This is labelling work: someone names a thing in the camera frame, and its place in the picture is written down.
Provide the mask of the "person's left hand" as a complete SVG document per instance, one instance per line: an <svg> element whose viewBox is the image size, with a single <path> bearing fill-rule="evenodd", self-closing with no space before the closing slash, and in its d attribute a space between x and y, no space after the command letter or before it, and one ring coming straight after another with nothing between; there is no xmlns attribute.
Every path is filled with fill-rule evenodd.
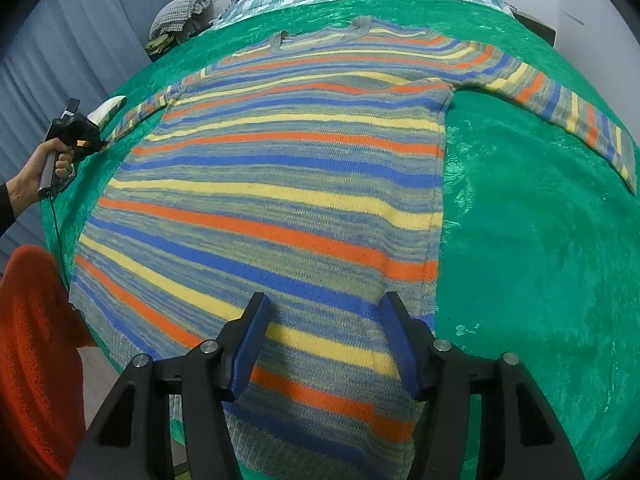
<svg viewBox="0 0 640 480"><path fill-rule="evenodd" d="M60 139L52 139L37 146L25 166L8 182L9 202L14 218L38 200L40 177L48 155L54 157L54 173L65 180L72 172L74 153Z"/></svg>

